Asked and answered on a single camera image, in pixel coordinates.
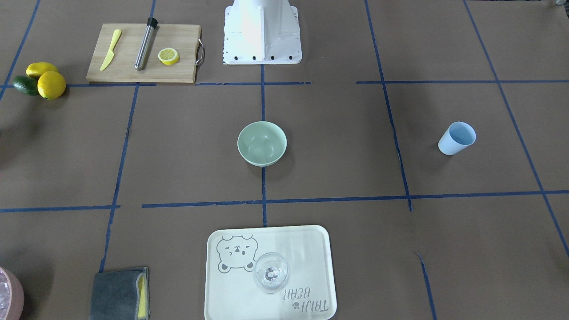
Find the black cap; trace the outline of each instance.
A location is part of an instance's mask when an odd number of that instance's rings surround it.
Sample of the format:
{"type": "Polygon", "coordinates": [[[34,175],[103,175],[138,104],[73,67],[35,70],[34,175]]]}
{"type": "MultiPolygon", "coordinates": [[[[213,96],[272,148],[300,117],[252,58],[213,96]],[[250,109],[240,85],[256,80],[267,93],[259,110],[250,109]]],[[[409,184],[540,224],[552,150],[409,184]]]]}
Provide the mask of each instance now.
{"type": "Polygon", "coordinates": [[[152,26],[152,28],[156,29],[158,25],[158,20],[154,19],[153,17],[148,18],[148,22],[146,23],[147,26],[152,26]]]}

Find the mint green bowl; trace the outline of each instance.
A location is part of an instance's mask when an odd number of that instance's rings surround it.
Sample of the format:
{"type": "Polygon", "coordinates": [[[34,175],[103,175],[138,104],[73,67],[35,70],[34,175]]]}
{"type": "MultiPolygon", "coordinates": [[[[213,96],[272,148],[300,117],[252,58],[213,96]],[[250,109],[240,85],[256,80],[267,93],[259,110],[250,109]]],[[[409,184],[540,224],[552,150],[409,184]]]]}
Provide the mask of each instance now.
{"type": "Polygon", "coordinates": [[[246,126],[237,137],[237,149],[243,159],[258,167],[279,161],[285,153],[286,143],[284,131],[268,121],[246,126]]]}

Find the yellow knife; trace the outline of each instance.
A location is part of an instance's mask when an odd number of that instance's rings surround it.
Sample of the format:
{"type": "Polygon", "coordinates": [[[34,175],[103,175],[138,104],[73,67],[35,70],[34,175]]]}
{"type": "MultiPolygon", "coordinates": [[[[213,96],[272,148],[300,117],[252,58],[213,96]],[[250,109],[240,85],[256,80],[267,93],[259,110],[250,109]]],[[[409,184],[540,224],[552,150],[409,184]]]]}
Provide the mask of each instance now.
{"type": "Polygon", "coordinates": [[[105,57],[105,61],[103,61],[101,69],[99,69],[100,71],[103,71],[109,65],[111,60],[113,60],[113,58],[114,58],[113,49],[114,49],[114,46],[117,45],[117,41],[118,41],[118,38],[120,38],[121,33],[122,33],[121,29],[116,29],[113,32],[113,39],[110,41],[109,50],[107,51],[107,56],[105,57]]]}

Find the cutting board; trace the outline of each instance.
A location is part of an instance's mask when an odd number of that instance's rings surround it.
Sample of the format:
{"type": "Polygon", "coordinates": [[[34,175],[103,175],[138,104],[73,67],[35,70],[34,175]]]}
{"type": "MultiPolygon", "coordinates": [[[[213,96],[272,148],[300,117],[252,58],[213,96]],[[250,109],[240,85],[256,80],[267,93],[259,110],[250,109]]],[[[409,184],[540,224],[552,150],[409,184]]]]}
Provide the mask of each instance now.
{"type": "Polygon", "coordinates": [[[97,45],[87,72],[90,82],[142,82],[142,83],[193,83],[196,79],[196,54],[201,27],[194,24],[158,24],[154,32],[154,43],[150,50],[146,68],[134,69],[146,31],[145,23],[105,23],[101,28],[97,45]],[[114,58],[109,66],[100,71],[115,29],[122,34],[115,46],[114,58]],[[174,48],[180,61],[165,65],[158,60],[158,52],[174,48]]]}

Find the lemon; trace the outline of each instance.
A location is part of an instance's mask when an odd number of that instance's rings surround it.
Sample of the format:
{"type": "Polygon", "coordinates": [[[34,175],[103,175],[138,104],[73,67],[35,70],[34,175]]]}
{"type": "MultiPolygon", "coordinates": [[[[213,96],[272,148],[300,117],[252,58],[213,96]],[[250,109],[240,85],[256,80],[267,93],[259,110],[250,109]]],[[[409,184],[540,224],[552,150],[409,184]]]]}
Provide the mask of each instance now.
{"type": "Polygon", "coordinates": [[[165,48],[158,52],[158,59],[160,59],[160,61],[165,65],[171,65],[180,61],[180,55],[178,55],[176,49],[165,48]]]}
{"type": "Polygon", "coordinates": [[[55,71],[46,71],[38,80],[38,92],[47,100],[61,96],[65,91],[65,78],[55,71]]]}
{"type": "Polygon", "coordinates": [[[16,76],[12,80],[12,85],[19,92],[23,92],[29,96],[38,95],[38,81],[29,76],[16,76]]]}
{"type": "Polygon", "coordinates": [[[49,62],[36,62],[28,65],[26,74],[30,77],[39,79],[46,71],[59,72],[57,68],[49,62]]]}

